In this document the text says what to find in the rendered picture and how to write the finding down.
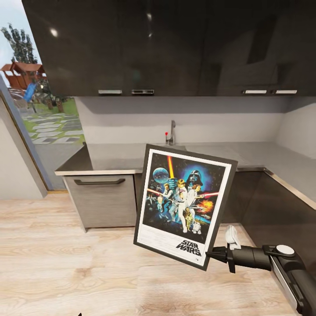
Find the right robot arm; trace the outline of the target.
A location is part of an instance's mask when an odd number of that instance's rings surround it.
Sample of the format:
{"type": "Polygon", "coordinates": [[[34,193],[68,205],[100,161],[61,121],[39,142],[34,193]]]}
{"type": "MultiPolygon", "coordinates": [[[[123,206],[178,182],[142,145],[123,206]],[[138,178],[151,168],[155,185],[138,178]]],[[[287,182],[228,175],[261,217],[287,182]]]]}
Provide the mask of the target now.
{"type": "Polygon", "coordinates": [[[210,258],[229,264],[231,273],[235,266],[252,267],[274,272],[292,304],[302,316],[316,316],[316,280],[308,271],[295,250],[286,245],[262,245],[262,248],[241,245],[234,226],[226,227],[225,246],[205,252],[210,258]]]}

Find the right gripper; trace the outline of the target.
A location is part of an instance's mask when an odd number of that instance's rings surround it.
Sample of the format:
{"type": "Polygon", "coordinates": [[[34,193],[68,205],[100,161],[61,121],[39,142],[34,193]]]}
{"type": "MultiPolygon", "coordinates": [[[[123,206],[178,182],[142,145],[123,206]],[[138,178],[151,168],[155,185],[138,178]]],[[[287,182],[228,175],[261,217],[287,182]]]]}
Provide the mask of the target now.
{"type": "Polygon", "coordinates": [[[225,246],[214,247],[212,252],[205,252],[210,258],[229,264],[231,273],[235,272],[235,266],[252,267],[256,269],[256,262],[251,246],[241,245],[241,249],[230,250],[230,244],[225,246]]]}

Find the poster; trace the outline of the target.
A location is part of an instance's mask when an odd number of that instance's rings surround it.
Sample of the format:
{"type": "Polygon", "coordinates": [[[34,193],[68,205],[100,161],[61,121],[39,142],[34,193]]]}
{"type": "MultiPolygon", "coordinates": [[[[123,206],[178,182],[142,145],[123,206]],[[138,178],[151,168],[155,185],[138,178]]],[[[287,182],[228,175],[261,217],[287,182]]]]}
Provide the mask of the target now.
{"type": "Polygon", "coordinates": [[[206,272],[237,165],[146,144],[133,244],[206,272]]]}

